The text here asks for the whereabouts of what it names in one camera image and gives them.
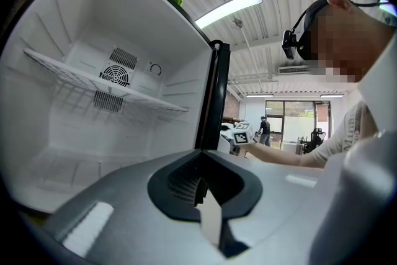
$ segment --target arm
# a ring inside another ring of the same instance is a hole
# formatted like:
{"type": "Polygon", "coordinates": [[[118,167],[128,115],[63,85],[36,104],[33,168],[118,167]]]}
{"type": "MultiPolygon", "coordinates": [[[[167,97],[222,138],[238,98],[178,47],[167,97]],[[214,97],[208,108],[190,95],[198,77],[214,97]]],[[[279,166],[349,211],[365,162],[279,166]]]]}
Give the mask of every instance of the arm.
{"type": "Polygon", "coordinates": [[[261,122],[261,126],[259,127],[259,130],[258,130],[258,135],[265,131],[265,126],[266,126],[266,124],[264,122],[261,122]]]}
{"type": "Polygon", "coordinates": [[[256,158],[266,163],[323,168],[327,163],[327,159],[331,155],[341,153],[343,151],[342,141],[346,131],[346,120],[347,116],[345,115],[343,122],[328,141],[324,142],[322,145],[320,145],[320,147],[314,149],[311,153],[302,156],[273,149],[260,143],[251,143],[241,145],[240,147],[249,153],[252,153],[256,158]]]}
{"type": "Polygon", "coordinates": [[[273,149],[260,143],[241,145],[241,148],[252,153],[256,158],[266,163],[287,164],[289,166],[301,166],[311,168],[323,168],[322,162],[316,161],[311,153],[307,155],[296,155],[286,151],[273,149]]]}

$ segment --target window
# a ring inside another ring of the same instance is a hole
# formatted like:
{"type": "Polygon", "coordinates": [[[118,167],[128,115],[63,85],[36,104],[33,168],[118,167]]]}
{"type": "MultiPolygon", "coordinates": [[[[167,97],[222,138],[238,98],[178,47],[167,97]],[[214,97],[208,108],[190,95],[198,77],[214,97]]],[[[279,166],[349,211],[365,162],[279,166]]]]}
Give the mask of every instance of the window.
{"type": "Polygon", "coordinates": [[[282,101],[266,101],[266,115],[284,115],[282,101]]]}
{"type": "Polygon", "coordinates": [[[298,138],[311,140],[314,128],[321,128],[329,138],[331,110],[326,101],[266,101],[266,116],[270,123],[270,146],[283,149],[283,143],[295,143],[298,138]]]}

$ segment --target ceiling beam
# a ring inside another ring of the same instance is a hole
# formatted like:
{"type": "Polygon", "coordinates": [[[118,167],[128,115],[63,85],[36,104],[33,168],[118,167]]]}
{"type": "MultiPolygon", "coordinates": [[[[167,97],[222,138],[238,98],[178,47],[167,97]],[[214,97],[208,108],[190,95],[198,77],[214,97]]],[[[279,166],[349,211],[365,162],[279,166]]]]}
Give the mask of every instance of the ceiling beam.
{"type": "Polygon", "coordinates": [[[348,88],[354,89],[354,83],[350,83],[347,80],[346,76],[340,75],[313,75],[313,74],[291,74],[291,75],[276,75],[274,74],[271,78],[269,78],[266,74],[260,74],[259,77],[256,75],[250,76],[237,76],[234,78],[230,78],[228,80],[228,85],[242,85],[242,84],[256,84],[258,80],[261,80],[262,83],[317,83],[322,84],[324,86],[330,86],[334,88],[348,88]]]}
{"type": "Polygon", "coordinates": [[[241,99],[241,97],[238,96],[238,94],[236,93],[236,91],[234,89],[232,89],[229,85],[227,85],[226,89],[230,92],[231,95],[233,95],[235,98],[237,98],[237,100],[239,102],[242,102],[243,100],[241,99]]]}
{"type": "Polygon", "coordinates": [[[235,84],[235,85],[236,85],[238,91],[240,92],[240,94],[241,94],[243,97],[247,97],[247,96],[246,96],[246,93],[243,91],[243,89],[241,88],[241,86],[238,85],[238,84],[235,84]]]}
{"type": "MultiPolygon", "coordinates": [[[[276,43],[281,45],[282,40],[283,40],[282,35],[275,35],[273,37],[251,41],[251,42],[249,42],[249,46],[251,48],[257,48],[257,47],[265,47],[268,45],[273,45],[276,43]]],[[[247,46],[247,43],[245,43],[245,42],[241,43],[241,44],[233,45],[230,48],[230,51],[233,53],[239,53],[239,52],[247,51],[247,50],[248,50],[248,46],[247,46]]]]}

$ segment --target vr headset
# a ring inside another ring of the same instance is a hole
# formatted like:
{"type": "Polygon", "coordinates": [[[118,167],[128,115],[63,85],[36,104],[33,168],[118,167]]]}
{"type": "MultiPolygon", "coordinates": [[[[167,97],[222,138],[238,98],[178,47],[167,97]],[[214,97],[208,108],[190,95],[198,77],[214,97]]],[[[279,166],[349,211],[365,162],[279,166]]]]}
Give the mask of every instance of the vr headset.
{"type": "MultiPolygon", "coordinates": [[[[373,2],[370,4],[357,4],[351,0],[349,0],[352,4],[357,7],[377,7],[381,4],[390,4],[390,2],[373,2]]],[[[294,57],[294,52],[292,48],[296,48],[298,54],[301,58],[306,61],[317,60],[317,53],[311,51],[311,42],[310,42],[310,26],[313,22],[316,14],[325,6],[328,5],[327,0],[317,0],[311,4],[311,6],[306,9],[303,14],[299,17],[298,22],[292,27],[292,30],[286,30],[283,34],[282,40],[282,48],[284,50],[285,55],[288,59],[292,60],[294,57]],[[305,17],[304,24],[304,32],[300,37],[299,41],[297,41],[297,36],[295,35],[295,29],[298,27],[300,21],[303,16],[305,17]]]]}

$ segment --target refrigerator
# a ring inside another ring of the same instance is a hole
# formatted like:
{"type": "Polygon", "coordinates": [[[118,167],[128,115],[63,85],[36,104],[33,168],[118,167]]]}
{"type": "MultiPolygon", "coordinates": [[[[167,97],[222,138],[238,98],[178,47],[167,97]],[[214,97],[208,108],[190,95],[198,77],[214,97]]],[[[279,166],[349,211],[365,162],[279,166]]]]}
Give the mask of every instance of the refrigerator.
{"type": "Polygon", "coordinates": [[[122,167],[215,150],[229,45],[173,0],[28,0],[1,48],[1,171],[53,213],[122,167]]]}

